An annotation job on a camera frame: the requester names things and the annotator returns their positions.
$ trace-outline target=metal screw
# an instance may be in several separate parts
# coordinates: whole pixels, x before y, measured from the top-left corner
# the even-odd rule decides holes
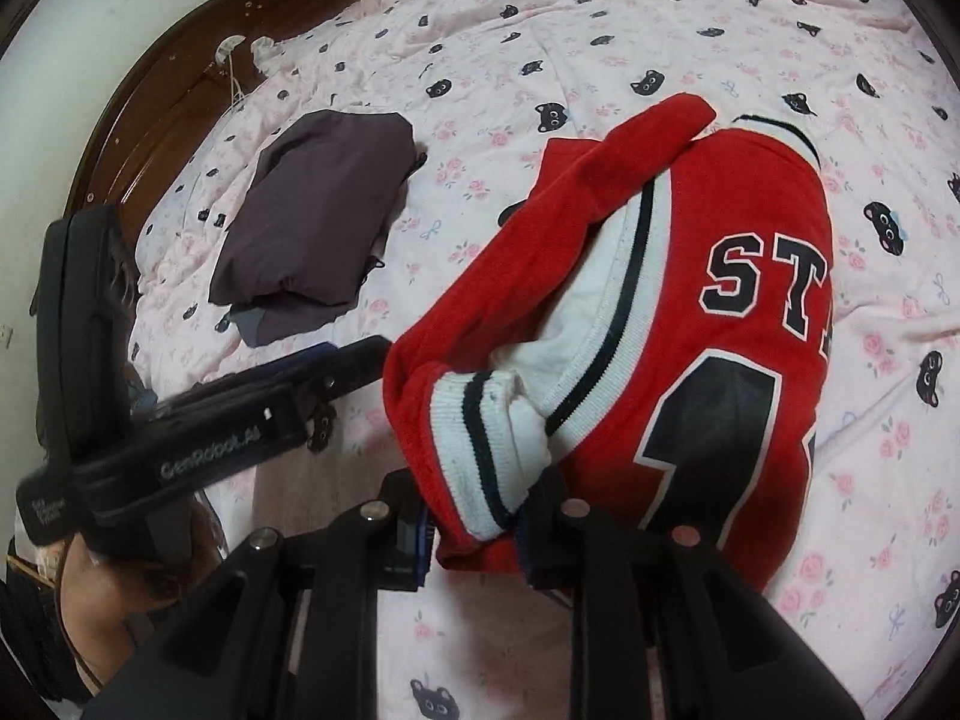
[[[560,511],[566,517],[582,519],[590,513],[590,504],[582,498],[568,498],[560,504]]]
[[[273,528],[260,528],[260,530],[253,531],[250,534],[250,546],[258,552],[261,549],[270,549],[272,546],[276,546],[279,540],[280,534]]]
[[[670,538],[682,547],[695,547],[700,543],[700,531],[692,525],[678,525],[670,531]]]
[[[360,517],[367,522],[386,519],[390,517],[390,506],[383,501],[368,501],[360,507]]]

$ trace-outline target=cat print bed sheet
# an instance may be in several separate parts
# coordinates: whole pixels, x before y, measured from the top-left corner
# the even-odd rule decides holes
[[[767,595],[866,716],[884,717],[960,589],[960,94],[904,3],[361,0],[261,42],[256,60],[268,79],[138,242],[130,354],[160,397],[320,341],[396,338],[525,198],[551,136],[602,138],[680,91],[702,95],[716,127],[751,111],[803,124],[832,214],[835,324],[805,517]],[[261,148],[328,107],[400,112],[427,161],[357,307],[247,348],[206,300],[224,233]],[[323,525],[402,464],[378,385],[336,407],[320,458],[293,453],[210,490],[232,544],[263,521]],[[379,641],[381,717],[565,713],[568,613],[517,581],[435,569],[420,594],[381,597]]]

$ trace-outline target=black stripe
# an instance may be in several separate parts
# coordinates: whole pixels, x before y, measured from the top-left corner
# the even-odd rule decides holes
[[[733,120],[733,122],[736,124],[741,119],[747,119],[748,122],[763,122],[764,124],[773,124],[774,127],[780,127],[781,129],[787,130],[787,132],[793,133],[803,141],[803,144],[807,148],[810,149],[810,151],[813,153],[813,158],[817,160],[817,166],[819,167],[820,156],[817,153],[817,149],[813,148],[813,143],[810,142],[810,138],[803,133],[803,130],[800,129],[800,127],[795,127],[795,125],[790,124],[790,122],[780,122],[777,119],[767,119],[765,116],[754,116],[753,114],[744,114],[743,116],[738,116]]]
[[[620,346],[620,339],[623,337],[623,330],[627,326],[630,309],[634,304],[637,282],[640,281],[643,255],[647,250],[647,239],[650,236],[650,218],[653,215],[653,207],[654,180],[651,179],[643,185],[643,193],[640,196],[640,219],[637,220],[634,247],[630,252],[630,262],[627,263],[627,271],[623,277],[623,287],[620,289],[620,297],[616,301],[616,309],[613,311],[613,319],[610,327],[607,328],[606,337],[580,381],[573,386],[573,389],[560,402],[554,413],[546,418],[546,435],[548,436],[557,432],[560,425],[570,419],[570,415],[587,399],[590,391],[600,381],[600,377],[603,376],[604,371],[607,370],[611,360],[613,360],[616,348]]]
[[[511,517],[507,507],[500,497],[500,488],[496,483],[496,469],[493,467],[493,453],[490,451],[490,441],[480,415],[480,401],[483,399],[483,386],[493,375],[492,371],[484,370],[477,373],[464,387],[464,425],[470,441],[473,443],[473,456],[480,472],[480,488],[483,497],[487,500],[493,521],[504,531],[510,530]]]

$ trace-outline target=gray fabric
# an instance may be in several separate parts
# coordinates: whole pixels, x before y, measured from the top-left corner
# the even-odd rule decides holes
[[[416,164],[400,114],[318,111],[260,155],[229,226],[210,302],[249,346],[314,330],[356,303],[371,247]]]

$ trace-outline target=bed sheet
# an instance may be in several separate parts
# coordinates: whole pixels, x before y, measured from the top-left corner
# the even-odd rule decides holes
[[[934,603],[960,568],[960,94],[904,3],[361,0],[257,61],[268,80],[138,244],[131,358],[161,397],[319,341],[396,338],[524,199],[553,135],[602,138],[688,91],[714,127],[765,111],[813,136],[835,234],[833,351],[808,505],[767,595],[866,716],[884,717],[946,630]],[[560,111],[555,132],[541,131],[541,105]],[[224,230],[261,148],[326,107],[400,111],[427,162],[357,308],[250,349],[206,302]],[[292,453],[210,490],[230,543],[260,522],[323,525],[402,464],[378,385],[337,409],[320,458]],[[567,636],[565,612],[516,581],[435,569],[420,594],[380,599],[381,716],[440,717],[440,704],[445,717],[562,716]]]

